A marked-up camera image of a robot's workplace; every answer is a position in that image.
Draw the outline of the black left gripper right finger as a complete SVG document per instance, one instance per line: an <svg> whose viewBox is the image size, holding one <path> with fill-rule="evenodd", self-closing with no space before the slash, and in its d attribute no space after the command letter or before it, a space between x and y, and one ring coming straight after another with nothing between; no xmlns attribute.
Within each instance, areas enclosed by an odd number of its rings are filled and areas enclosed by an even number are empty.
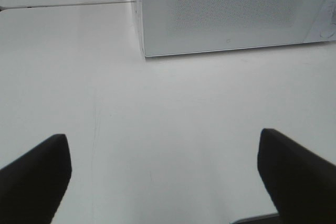
<svg viewBox="0 0 336 224"><path fill-rule="evenodd" d="M283 223L335 223L335 165L263 129L257 169Z"/></svg>

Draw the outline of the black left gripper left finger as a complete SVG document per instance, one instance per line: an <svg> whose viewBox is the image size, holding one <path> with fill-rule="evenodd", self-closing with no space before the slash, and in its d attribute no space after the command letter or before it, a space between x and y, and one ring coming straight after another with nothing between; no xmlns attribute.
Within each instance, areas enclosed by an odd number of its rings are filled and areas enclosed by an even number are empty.
<svg viewBox="0 0 336 224"><path fill-rule="evenodd" d="M68 140L55 134L1 169L1 223L51 223L72 174Z"/></svg>

